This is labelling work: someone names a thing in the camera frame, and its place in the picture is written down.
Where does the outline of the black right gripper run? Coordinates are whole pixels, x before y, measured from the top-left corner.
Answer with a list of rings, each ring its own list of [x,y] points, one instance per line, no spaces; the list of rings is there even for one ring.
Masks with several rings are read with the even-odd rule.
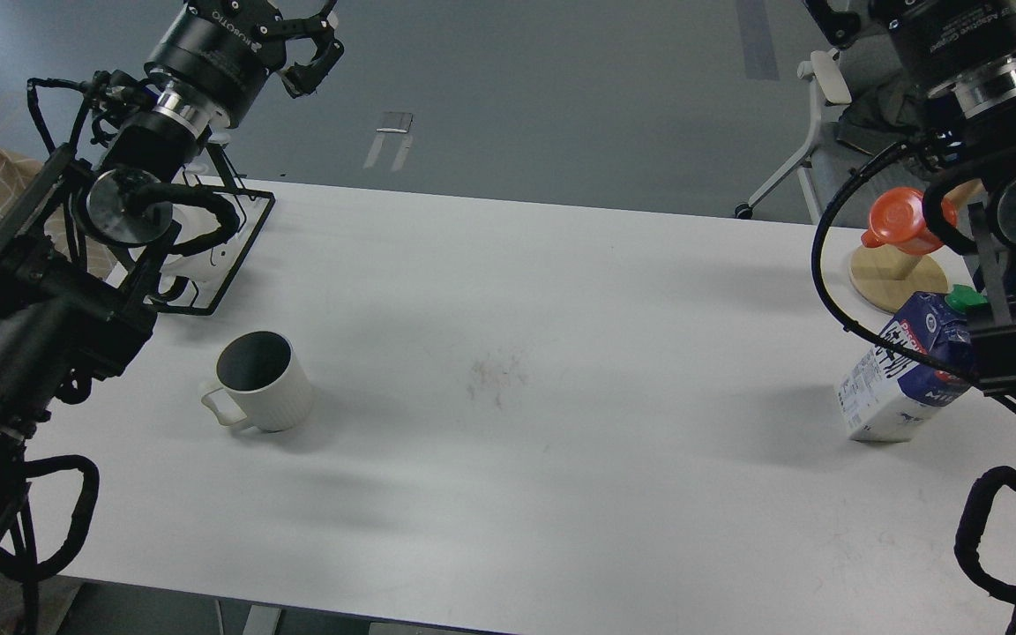
[[[803,8],[837,49],[849,49],[871,17],[920,96],[942,96],[960,76],[1016,59],[1016,1],[805,0]]]

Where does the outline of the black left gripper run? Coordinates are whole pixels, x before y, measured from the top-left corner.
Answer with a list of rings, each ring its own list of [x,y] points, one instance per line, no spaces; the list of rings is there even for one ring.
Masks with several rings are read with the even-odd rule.
[[[272,1],[186,1],[146,59],[146,75],[158,87],[174,80],[198,90],[218,106],[226,128],[236,129],[285,65],[284,41],[322,39],[310,61],[279,71],[288,96],[313,96],[326,80],[344,53],[342,41],[326,39],[336,28],[336,4],[283,19]]]

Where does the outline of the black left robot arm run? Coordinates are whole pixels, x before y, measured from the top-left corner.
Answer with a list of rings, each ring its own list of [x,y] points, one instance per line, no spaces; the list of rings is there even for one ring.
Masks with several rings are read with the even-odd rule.
[[[53,400],[85,401],[152,338],[190,284],[161,288],[167,258],[241,233],[213,130],[237,128],[271,76],[314,93],[344,53],[335,8],[186,1],[143,78],[28,81],[49,155],[0,221],[0,574],[23,594],[17,634],[39,631],[41,582],[80,554],[100,495],[91,459],[26,459],[26,443]]]

